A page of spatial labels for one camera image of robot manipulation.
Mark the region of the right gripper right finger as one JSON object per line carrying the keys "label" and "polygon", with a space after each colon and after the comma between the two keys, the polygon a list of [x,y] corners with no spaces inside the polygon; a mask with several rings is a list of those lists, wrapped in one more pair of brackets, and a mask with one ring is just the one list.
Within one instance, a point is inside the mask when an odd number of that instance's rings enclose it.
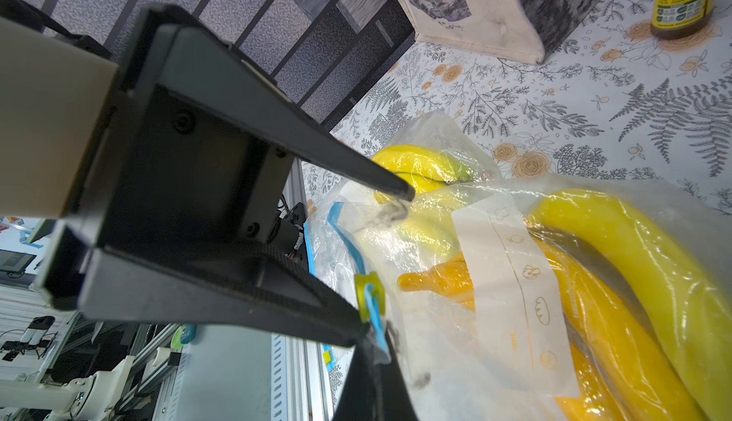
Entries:
{"label": "right gripper right finger", "polygon": [[389,331],[386,341],[390,362],[377,365],[377,420],[417,421]]}

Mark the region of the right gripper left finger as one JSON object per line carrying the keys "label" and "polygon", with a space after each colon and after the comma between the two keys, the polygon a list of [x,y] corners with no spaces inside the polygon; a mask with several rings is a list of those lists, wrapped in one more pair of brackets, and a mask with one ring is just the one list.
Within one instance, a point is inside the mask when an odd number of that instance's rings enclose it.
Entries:
{"label": "right gripper left finger", "polygon": [[372,346],[359,344],[335,408],[333,421],[373,421],[379,419],[379,366]]}

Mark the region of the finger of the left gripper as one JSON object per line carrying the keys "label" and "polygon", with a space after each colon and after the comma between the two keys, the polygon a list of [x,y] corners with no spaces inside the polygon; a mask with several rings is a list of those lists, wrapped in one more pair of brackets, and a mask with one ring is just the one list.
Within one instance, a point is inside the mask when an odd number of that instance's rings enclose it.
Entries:
{"label": "finger of the left gripper", "polygon": [[95,249],[79,308],[97,320],[241,326],[345,348],[368,331],[342,296],[259,243]]}
{"label": "finger of the left gripper", "polygon": [[167,24],[156,39],[171,43],[158,85],[310,164],[402,200],[415,198],[406,181],[339,142],[207,32]]}

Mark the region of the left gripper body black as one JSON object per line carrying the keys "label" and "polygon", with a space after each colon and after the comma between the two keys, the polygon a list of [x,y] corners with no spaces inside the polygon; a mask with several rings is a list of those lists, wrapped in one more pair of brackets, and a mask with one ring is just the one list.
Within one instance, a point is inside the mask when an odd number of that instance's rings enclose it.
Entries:
{"label": "left gripper body black", "polygon": [[140,13],[93,155],[39,278],[57,310],[81,312],[93,251],[108,246],[259,243],[290,258],[274,245],[272,229],[292,154],[156,83],[171,44],[156,31],[167,24],[202,29],[278,88],[184,8],[153,5]]}

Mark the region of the clear zip-top bag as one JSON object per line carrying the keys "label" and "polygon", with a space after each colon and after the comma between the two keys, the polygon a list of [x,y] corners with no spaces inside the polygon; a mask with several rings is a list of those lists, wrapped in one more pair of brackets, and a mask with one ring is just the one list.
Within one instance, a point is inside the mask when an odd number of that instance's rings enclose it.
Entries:
{"label": "clear zip-top bag", "polygon": [[444,113],[305,224],[312,273],[371,329],[421,420],[727,420],[731,222],[644,172],[503,178]]}

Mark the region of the banana bunch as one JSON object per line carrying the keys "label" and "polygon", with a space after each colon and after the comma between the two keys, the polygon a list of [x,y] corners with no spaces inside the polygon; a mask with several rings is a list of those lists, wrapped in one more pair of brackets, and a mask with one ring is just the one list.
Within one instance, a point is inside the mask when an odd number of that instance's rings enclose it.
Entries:
{"label": "banana bunch", "polygon": [[731,222],[659,181],[450,186],[457,253],[385,248],[443,419],[727,420]]}
{"label": "banana bunch", "polygon": [[457,253],[451,213],[464,203],[440,190],[473,182],[478,176],[476,169],[444,151],[414,145],[388,146],[377,152],[373,161],[407,182],[417,195],[428,195],[411,203],[408,216],[396,226],[398,234],[440,259]]}

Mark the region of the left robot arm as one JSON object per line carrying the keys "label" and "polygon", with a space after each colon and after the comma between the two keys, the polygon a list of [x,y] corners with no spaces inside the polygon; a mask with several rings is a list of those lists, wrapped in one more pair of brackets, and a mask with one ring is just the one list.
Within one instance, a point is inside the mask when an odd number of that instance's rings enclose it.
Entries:
{"label": "left robot arm", "polygon": [[404,180],[337,141],[245,54],[177,5],[137,18],[119,63],[1,0],[1,112],[91,131],[51,215],[39,285],[95,320],[237,325],[325,344],[386,342],[375,282],[347,302],[293,257],[278,202],[295,160],[411,200]]}

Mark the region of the beige canvas tote bag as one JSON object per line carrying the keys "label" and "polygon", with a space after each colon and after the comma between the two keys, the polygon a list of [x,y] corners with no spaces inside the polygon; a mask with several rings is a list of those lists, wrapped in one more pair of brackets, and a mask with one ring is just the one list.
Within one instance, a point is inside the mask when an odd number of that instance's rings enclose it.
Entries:
{"label": "beige canvas tote bag", "polygon": [[398,0],[416,39],[542,64],[600,0]]}

